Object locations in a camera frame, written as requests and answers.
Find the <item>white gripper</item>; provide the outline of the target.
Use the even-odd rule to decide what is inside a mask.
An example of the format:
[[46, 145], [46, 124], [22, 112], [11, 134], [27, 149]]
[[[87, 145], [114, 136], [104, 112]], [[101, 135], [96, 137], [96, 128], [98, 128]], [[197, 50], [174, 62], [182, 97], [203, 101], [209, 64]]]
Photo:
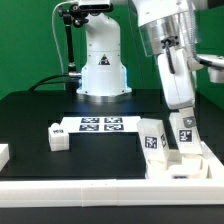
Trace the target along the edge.
[[196, 126], [194, 109], [191, 107], [195, 103], [195, 89], [186, 64], [186, 52], [183, 48], [175, 50], [171, 47], [170, 54], [174, 74], [170, 72], [167, 54], [160, 54], [157, 58], [166, 103], [171, 110], [180, 109], [184, 126], [192, 128]]

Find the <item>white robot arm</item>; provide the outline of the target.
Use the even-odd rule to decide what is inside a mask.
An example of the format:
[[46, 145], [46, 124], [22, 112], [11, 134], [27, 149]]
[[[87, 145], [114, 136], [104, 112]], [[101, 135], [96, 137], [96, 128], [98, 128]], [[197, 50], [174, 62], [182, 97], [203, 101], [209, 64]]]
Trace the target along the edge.
[[[137, 15], [146, 55], [156, 57], [168, 107], [178, 110], [184, 125], [194, 127], [193, 72], [207, 66], [224, 70], [224, 60], [196, 53], [194, 12], [209, 7], [207, 0], [129, 0]], [[106, 14], [117, 0], [78, 0], [76, 11], [86, 28], [87, 62], [82, 68], [85, 96], [117, 97], [130, 92], [120, 61], [120, 27]]]

